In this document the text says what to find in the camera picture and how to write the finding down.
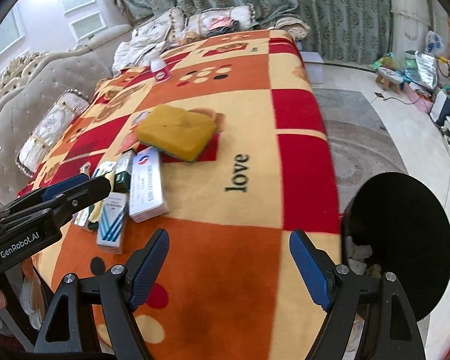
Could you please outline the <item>left hand white glove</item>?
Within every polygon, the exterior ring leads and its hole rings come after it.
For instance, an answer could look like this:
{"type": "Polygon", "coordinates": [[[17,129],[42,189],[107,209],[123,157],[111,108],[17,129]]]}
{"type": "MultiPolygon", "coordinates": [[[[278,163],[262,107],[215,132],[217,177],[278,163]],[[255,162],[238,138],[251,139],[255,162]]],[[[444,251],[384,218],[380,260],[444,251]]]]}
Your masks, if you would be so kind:
{"type": "MultiPolygon", "coordinates": [[[[13,294],[26,314],[32,328],[39,330],[43,322],[44,300],[40,287],[40,279],[31,269],[28,272],[24,270],[11,269],[6,272],[6,277],[11,284],[13,294]]],[[[6,296],[0,291],[0,309],[7,306],[6,296]]],[[[11,337],[13,334],[0,315],[0,334],[11,337]]]]}

